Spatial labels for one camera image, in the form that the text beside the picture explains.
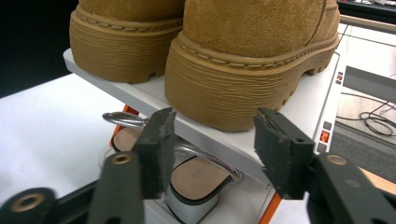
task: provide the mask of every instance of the shoe rack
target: shoe rack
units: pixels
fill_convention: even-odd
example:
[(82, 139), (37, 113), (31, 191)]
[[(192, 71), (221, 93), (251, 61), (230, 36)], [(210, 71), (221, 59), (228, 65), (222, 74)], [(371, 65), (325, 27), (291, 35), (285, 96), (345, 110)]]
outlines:
[[(69, 71), (147, 117), (157, 110), (170, 107), (164, 95), (164, 76), (133, 85), (110, 82), (80, 69), (74, 62), (71, 49), (64, 52), (64, 60)], [(345, 69), (341, 56), (335, 52), (323, 72), (302, 76), (296, 92), (280, 110), (315, 140), (316, 152), (329, 150)], [(227, 186), (219, 194), (219, 204), (201, 223), (260, 222), (275, 190), (262, 172), (262, 162), (255, 153), (255, 130), (224, 133), (177, 113), (175, 132), (244, 173), (240, 182)], [(147, 223), (178, 223), (162, 200), (146, 201), (145, 211)]]

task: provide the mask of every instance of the black cable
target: black cable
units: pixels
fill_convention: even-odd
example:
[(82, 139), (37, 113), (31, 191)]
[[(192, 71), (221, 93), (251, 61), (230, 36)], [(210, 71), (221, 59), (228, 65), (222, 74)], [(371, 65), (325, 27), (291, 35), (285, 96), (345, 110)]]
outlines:
[[(344, 118), (344, 117), (340, 117), (340, 116), (337, 116), (337, 118), (346, 119), (346, 120), (361, 120), (364, 123), (364, 125), (370, 131), (372, 131), (373, 133), (376, 133), (376, 134), (379, 134), (379, 135), (382, 135), (382, 136), (389, 136), (389, 137), (396, 136), (396, 134), (393, 134), (393, 130), (392, 130), (392, 128), (396, 129), (396, 123), (391, 121), (390, 119), (387, 119), (387, 118), (384, 118), (383, 116), (381, 116), (382, 114), (390, 111), (391, 109), (396, 109), (394, 107), (395, 105), (389, 105), (389, 101), (382, 102), (382, 101), (379, 101), (379, 100), (376, 100), (374, 98), (370, 98), (370, 97), (367, 97), (367, 96), (362, 96), (362, 95), (357, 95), (357, 94), (352, 94), (352, 93), (345, 93), (345, 92), (341, 92), (341, 94), (357, 96), (357, 97), (360, 97), (360, 98), (376, 101), (376, 102), (379, 102), (382, 105), (379, 106), (378, 108), (376, 108), (375, 110), (371, 111), (371, 112), (361, 112), (359, 114), (359, 118), (358, 119), (350, 119), (350, 118)], [(383, 107), (385, 105), (390, 106), (390, 108), (385, 110), (384, 113), (381, 113), (381, 115), (375, 114), (375, 111), (377, 111), (379, 108), (381, 108), (381, 107)], [(370, 121), (374, 122), (374, 123), (376, 123), (378, 125), (381, 125), (382, 127), (386, 128), (389, 132), (388, 133), (380, 132), (378, 129), (376, 129), (373, 125), (371, 125), (369, 123)]]

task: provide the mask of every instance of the rubber sole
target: rubber sole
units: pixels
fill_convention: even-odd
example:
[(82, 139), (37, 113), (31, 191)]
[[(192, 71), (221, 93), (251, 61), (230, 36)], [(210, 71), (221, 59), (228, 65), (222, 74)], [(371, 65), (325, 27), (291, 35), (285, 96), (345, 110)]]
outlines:
[(164, 74), (170, 43), (182, 19), (114, 21), (83, 10), (71, 14), (70, 46), (76, 64), (110, 81), (138, 83)]
[(336, 34), (288, 54), (249, 58), (206, 49), (180, 32), (167, 59), (165, 94), (177, 111), (206, 126), (247, 131), (259, 106), (279, 110), (303, 73), (326, 68), (338, 40)]

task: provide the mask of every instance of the white shelf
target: white shelf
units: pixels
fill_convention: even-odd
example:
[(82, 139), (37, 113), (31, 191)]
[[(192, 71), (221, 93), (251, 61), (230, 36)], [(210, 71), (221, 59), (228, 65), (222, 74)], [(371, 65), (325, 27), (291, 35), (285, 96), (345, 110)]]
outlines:
[[(64, 60), (71, 72), (146, 116), (170, 106), (164, 95), (164, 77), (153, 77), (149, 82), (134, 85), (110, 82), (80, 69), (74, 62), (71, 49), (64, 53)], [(280, 110), (313, 139), (318, 138), (323, 120), (330, 120), (331, 123), (335, 120), (323, 118), (325, 114), (334, 114), (323, 113), (323, 108), (328, 104), (338, 105), (339, 91), (334, 90), (341, 85), (335, 83), (336, 75), (340, 71), (345, 72), (345, 67), (339, 65), (339, 60), (340, 56), (334, 53), (331, 63), (322, 73), (315, 76), (303, 75), (296, 92)], [(224, 133), (188, 119), (181, 113), (177, 113), (175, 127), (177, 135), (228, 162), (246, 175), (269, 184), (262, 172), (262, 162), (254, 151), (254, 129), (244, 133)]]

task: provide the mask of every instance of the boot welt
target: boot welt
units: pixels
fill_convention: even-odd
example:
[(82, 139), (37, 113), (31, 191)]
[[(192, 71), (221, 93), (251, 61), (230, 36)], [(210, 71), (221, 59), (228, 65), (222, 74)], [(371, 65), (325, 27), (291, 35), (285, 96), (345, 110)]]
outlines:
[(259, 106), (279, 110), (303, 73), (326, 68), (338, 41), (336, 34), (280, 56), (249, 58), (206, 49), (180, 32), (169, 51), (165, 95), (176, 110), (206, 126), (247, 131)]
[(77, 7), (70, 20), (70, 46), (76, 64), (110, 81), (138, 83), (162, 76), (182, 19), (114, 21)]

